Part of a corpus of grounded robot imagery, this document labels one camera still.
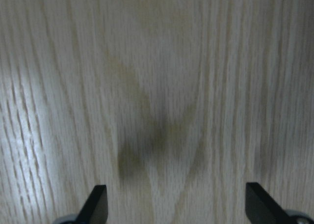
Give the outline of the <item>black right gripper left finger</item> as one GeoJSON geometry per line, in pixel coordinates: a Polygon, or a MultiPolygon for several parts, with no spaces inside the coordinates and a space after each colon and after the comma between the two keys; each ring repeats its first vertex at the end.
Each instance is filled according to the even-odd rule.
{"type": "Polygon", "coordinates": [[[96,185],[75,219],[76,224],[105,224],[108,219],[106,185],[96,185]]]}

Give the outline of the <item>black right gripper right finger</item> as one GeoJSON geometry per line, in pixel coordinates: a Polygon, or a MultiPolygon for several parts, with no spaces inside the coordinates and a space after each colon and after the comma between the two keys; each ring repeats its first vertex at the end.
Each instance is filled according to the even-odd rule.
{"type": "Polygon", "coordinates": [[[246,183],[245,214],[252,224],[294,223],[294,220],[257,182],[246,183]]]}

